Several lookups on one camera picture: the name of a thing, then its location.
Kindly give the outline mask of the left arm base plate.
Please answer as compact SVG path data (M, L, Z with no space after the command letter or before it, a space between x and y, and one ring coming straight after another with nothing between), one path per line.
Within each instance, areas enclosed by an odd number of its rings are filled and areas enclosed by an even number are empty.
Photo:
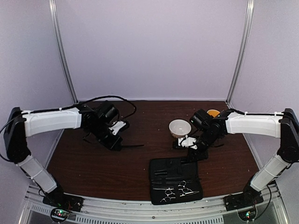
M68 194L62 195L46 195L43 198L43 203L61 208L68 211L80 212L83 206L84 199L79 196L72 196Z

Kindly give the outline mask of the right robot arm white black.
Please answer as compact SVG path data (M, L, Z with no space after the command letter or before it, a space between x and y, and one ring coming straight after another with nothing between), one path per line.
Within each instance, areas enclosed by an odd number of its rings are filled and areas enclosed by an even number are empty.
M228 134L257 134L280 139L277 152L249 180L240 194L239 201L244 206L251 205L261 190L299 161L299 121L290 108L274 113L248 113L227 109L216 116L200 109L193 114L190 122L202 132L188 146L187 158L192 162L201 160L215 141Z

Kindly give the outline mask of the silver thinning scissors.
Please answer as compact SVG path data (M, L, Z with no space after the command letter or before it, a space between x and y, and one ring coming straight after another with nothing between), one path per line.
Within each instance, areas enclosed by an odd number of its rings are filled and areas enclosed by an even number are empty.
M176 199L176 193L174 187L158 187L153 188L153 190L162 190L164 191L164 196L160 200L160 203L168 203Z

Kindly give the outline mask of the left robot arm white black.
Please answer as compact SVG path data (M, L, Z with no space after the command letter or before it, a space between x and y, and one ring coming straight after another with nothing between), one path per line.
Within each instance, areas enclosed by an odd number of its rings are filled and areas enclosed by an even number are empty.
M118 114L119 111L109 102L95 109L85 104L39 111L22 111L15 107L4 126L7 160L19 166L49 194L52 203L63 207L67 203L67 196L52 175L32 155L27 138L45 132L82 128L93 134L105 148L118 151L122 141L118 133L127 125L125 121L112 121Z

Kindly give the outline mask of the black tool case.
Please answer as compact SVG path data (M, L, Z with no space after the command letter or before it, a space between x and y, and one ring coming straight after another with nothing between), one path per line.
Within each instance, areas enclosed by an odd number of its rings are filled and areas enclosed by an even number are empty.
M203 189L198 173L198 163L188 162L186 158L160 158L149 162L150 199L153 205L186 203L203 199ZM186 187L199 193L190 196L179 196L178 184L186 181ZM160 203L164 191L153 190L158 187L174 187L176 199Z

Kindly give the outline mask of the silver straight hair scissors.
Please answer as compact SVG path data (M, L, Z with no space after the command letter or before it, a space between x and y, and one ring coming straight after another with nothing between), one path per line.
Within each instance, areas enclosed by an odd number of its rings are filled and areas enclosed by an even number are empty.
M178 190L179 190L179 196L184 197L184 196L190 196L199 193L199 191L193 191L190 188L186 187L186 181L181 181L178 184Z

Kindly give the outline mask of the black hair clip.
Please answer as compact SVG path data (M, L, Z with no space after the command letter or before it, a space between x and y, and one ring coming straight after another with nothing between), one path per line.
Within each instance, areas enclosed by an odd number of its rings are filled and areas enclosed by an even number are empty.
M122 145L121 148L138 148L143 147L144 145Z

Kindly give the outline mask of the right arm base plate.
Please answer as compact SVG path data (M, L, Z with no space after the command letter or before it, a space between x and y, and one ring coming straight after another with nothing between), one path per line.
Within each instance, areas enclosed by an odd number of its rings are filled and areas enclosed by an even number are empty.
M245 199L243 193L228 195L223 198L226 211L240 210L247 207L254 207L264 201L261 195L253 199Z

